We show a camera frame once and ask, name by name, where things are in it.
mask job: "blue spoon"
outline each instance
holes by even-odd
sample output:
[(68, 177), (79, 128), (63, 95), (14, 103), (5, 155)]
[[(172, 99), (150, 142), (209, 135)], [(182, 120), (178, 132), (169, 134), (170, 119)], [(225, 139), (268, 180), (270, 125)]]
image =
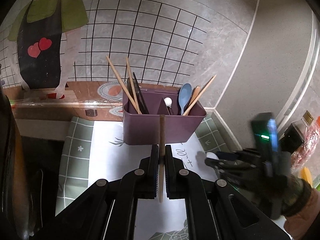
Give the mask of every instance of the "blue spoon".
[(192, 87), (189, 83), (184, 84), (179, 91), (178, 102), (181, 108), (181, 115), (184, 113), (184, 108), (189, 103), (192, 95)]

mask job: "spoon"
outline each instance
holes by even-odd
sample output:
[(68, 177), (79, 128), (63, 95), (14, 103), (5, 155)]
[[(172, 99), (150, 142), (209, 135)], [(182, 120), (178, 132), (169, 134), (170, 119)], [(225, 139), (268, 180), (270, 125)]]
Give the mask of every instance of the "spoon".
[(182, 88), (180, 88), (178, 102), (181, 108), (181, 115), (184, 113), (184, 108), (189, 103), (192, 95), (192, 87), (189, 83), (185, 83)]
[(172, 108), (171, 108), (172, 99), (171, 99), (171, 98), (165, 98), (165, 99), (164, 99), (164, 102), (165, 102), (165, 105), (166, 105), (167, 108), (168, 108), (169, 114), (170, 114), (170, 115), (173, 115), (173, 111), (172, 111)]

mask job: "yellow object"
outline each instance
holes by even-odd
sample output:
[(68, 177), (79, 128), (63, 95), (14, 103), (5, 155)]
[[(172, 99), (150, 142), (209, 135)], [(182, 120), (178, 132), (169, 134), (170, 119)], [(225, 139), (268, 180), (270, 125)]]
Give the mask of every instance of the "yellow object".
[(306, 182), (308, 182), (311, 187), (312, 187), (312, 177), (311, 177), (311, 172), (307, 167), (303, 167), (302, 170), (300, 171), (300, 177), (304, 179)]

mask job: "black apron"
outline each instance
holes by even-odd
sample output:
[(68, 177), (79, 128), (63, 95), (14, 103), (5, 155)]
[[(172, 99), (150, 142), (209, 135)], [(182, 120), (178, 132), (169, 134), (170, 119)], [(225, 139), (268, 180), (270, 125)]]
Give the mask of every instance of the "black apron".
[(30, 89), (56, 88), (60, 83), (61, 0), (50, 17), (28, 23), (29, 4), (17, 39), (20, 73)]

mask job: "grid pattern wall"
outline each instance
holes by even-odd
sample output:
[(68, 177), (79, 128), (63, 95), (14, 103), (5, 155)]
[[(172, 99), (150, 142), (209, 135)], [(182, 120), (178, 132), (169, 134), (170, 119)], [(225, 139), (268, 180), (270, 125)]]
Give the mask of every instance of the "grid pattern wall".
[[(206, 38), (208, 20), (152, 0), (83, 0), (89, 22), (82, 27), (80, 50), (69, 81), (116, 81), (108, 55), (121, 78), (127, 78), (125, 57), (139, 82), (182, 85)], [(4, 87), (20, 85), (6, 61), (7, 28), (0, 33), (1, 79)], [(66, 37), (61, 38), (64, 54)]]

